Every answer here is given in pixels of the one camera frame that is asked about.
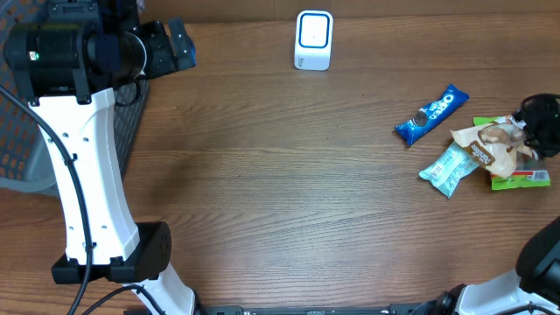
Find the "oreo package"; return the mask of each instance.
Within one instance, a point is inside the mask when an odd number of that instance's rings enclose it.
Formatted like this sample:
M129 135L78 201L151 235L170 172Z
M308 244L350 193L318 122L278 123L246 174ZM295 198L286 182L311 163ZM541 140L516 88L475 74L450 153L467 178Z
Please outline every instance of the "oreo package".
M467 93L459 91L450 84L438 101L420 108L414 118L396 126L395 130L406 140L406 144L412 145L436 128L468 99Z

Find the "black bracket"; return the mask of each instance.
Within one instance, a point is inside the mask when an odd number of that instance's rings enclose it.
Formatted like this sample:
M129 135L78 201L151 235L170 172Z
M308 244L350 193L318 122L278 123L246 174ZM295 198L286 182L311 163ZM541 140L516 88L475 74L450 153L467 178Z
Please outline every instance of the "black bracket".
M172 238L165 222L137 223L140 242L129 259L111 258L109 265L94 265L89 281L102 277L119 284L133 284L157 278L169 265ZM68 261L64 254L52 267L52 278L56 284L80 284L86 267L75 259Z

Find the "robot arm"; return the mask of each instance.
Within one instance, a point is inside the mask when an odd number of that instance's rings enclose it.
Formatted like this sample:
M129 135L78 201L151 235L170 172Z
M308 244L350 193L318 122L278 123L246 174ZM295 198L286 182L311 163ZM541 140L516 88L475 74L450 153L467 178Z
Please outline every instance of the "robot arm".
M171 235L163 222L136 224L123 192L113 135L115 97L112 88L92 95L88 105L75 96L45 96L31 108L60 136L74 156L94 242L93 277L143 286L168 314L192 315L194 292L170 261ZM74 183L59 150L43 131L51 156L66 223L66 254L52 267L58 284L81 282L86 264L84 232ZM150 301L135 291L151 313Z
M170 264L169 227L132 220L116 157L113 116L115 105L123 105L116 104L114 88L194 67L193 42L180 19L169 23L171 40L160 22L139 24L136 0L51 0L45 6L45 22L10 30L4 57L19 95L73 157L83 191L85 206L76 197L65 165L68 157L65 161L41 130L66 221L66 253L52 266L52 277L57 284L87 284L101 277L138 284L164 312L191 315L194 293ZM84 234L87 228L91 243ZM156 313L144 295L139 297Z
M488 282L444 291L430 315L494 315L548 310L560 313L560 217L533 236L521 251L515 270Z

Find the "wood grain surface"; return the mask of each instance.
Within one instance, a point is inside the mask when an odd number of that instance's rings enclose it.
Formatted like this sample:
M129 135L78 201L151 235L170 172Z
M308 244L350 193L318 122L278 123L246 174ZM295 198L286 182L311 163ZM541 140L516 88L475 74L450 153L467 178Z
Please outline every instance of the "wood grain surface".
M125 192L137 221L170 224L184 282L207 305L373 306L512 269L558 215L560 160L552 187L491 192L478 169L450 199L418 172L449 129L558 92L560 14L337 19L327 72L294 69L294 30L190 24L199 64L150 84ZM471 100L407 148L393 128L449 83ZM0 200L0 313L66 312L60 202ZM82 304L116 287L91 283ZM139 306L126 293L97 313Z

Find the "snack bar wrapper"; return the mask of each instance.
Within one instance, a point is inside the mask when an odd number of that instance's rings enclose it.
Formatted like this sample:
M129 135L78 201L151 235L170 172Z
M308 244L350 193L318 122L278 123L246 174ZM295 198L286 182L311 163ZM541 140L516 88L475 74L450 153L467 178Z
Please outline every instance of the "snack bar wrapper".
M467 93L450 84L438 101L420 108L414 118L396 126L395 130L406 140L406 144L412 145L436 128L468 99Z
M472 123L479 126L491 123L500 117L474 117ZM528 155L517 152L517 168L508 178L501 178L498 175L490 174L492 190L503 190L512 188L545 187L550 186L549 172L546 170L544 159L534 160Z
M511 115L480 126L451 131L455 142L471 158L492 174L507 178L517 167L517 152L537 159L534 150L526 146L525 122L517 122Z
M422 179L429 180L442 194L450 198L459 181L477 167L479 164L453 142L434 164L420 171L418 175Z

